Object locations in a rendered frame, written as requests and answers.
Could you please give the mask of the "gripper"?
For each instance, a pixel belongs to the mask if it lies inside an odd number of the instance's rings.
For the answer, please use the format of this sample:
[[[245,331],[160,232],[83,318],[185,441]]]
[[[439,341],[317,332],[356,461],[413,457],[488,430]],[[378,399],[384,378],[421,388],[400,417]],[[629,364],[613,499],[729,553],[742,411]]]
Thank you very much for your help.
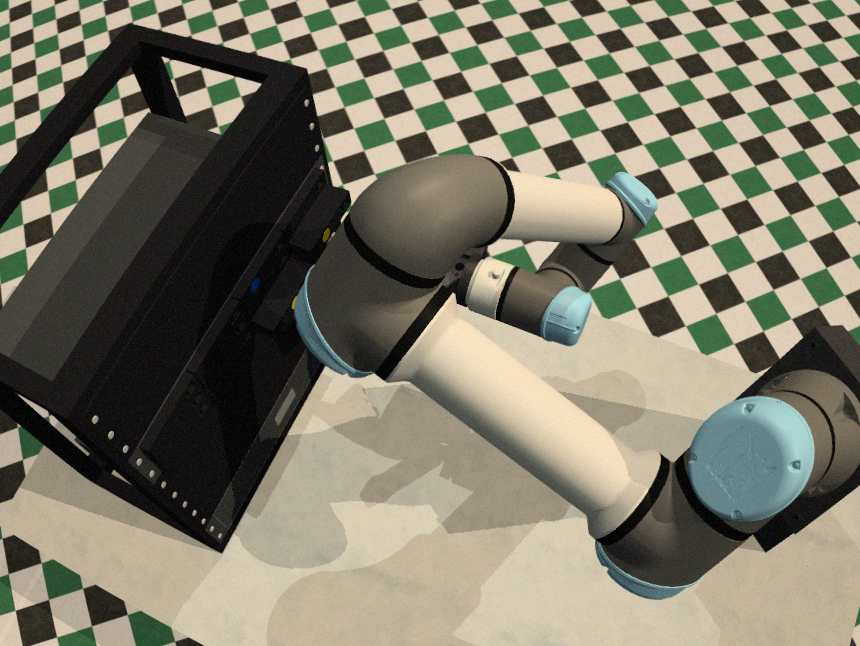
[[[486,257],[488,257],[488,255],[486,253],[487,248],[488,248],[488,246],[482,247],[482,248],[476,248],[476,249],[474,248],[475,250],[472,250],[472,248],[469,249],[466,253],[464,253],[455,262],[455,264],[450,269],[453,272],[453,274],[457,277],[458,283],[460,280],[460,283],[458,284],[457,291],[456,291],[456,302],[457,302],[457,304],[459,304],[461,306],[467,307],[465,299],[466,299],[466,293],[467,293],[469,282],[471,280],[473,272],[474,272],[476,266],[478,265],[478,263],[482,259],[484,260]],[[485,256],[485,258],[483,256]],[[466,265],[466,267],[465,267],[465,265]],[[458,272],[457,270],[458,271],[462,270],[462,271]]]

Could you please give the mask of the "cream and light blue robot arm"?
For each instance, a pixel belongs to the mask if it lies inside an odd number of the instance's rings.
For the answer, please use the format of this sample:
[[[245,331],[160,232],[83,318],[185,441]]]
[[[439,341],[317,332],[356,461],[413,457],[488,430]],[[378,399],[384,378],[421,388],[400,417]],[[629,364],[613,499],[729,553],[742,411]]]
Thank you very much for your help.
[[[294,318],[325,366],[412,383],[583,512],[607,574],[662,600],[699,582],[797,497],[831,492],[855,472],[858,399],[830,374],[792,371],[718,409],[675,462],[636,452],[460,317],[450,270],[501,238],[560,242],[540,276],[482,259],[465,302],[573,346],[588,292],[657,208],[625,172],[603,188],[472,154],[418,160],[357,197],[308,271]]]

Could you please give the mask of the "black server rack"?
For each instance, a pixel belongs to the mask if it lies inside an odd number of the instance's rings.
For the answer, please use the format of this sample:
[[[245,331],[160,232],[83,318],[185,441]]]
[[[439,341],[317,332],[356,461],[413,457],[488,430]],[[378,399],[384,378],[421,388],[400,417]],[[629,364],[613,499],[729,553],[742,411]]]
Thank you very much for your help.
[[[261,86],[221,135],[188,124],[162,57]],[[223,553],[325,367],[293,307],[352,202],[307,68],[130,25],[1,172],[0,229],[130,67],[151,113],[0,310],[0,409]]]

